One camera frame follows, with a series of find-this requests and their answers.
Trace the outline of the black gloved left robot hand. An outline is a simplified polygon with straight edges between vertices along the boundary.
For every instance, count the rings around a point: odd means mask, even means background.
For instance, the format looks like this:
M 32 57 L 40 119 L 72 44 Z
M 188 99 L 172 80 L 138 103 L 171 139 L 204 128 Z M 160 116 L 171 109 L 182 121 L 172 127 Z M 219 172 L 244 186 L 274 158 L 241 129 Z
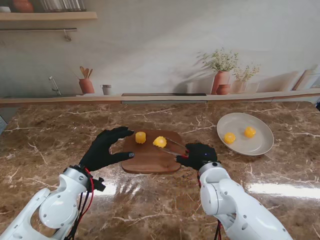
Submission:
M 109 165 L 132 159 L 133 152 L 118 152 L 111 154 L 110 147 L 119 139 L 124 139 L 133 135 L 134 131 L 126 126 L 120 126 L 111 130 L 103 130 L 91 143 L 88 151 L 79 162 L 81 168 L 86 168 L 89 172 L 100 170 Z

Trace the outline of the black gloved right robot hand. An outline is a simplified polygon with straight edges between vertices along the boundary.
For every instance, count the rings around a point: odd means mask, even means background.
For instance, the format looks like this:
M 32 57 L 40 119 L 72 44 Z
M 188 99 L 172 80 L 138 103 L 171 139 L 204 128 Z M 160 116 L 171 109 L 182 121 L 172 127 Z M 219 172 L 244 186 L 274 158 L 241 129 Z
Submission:
M 176 162 L 185 167 L 190 167 L 198 171 L 208 163 L 219 163 L 215 149 L 209 145 L 197 142 L 188 143 L 185 147 L 188 155 L 178 155 L 176 157 Z

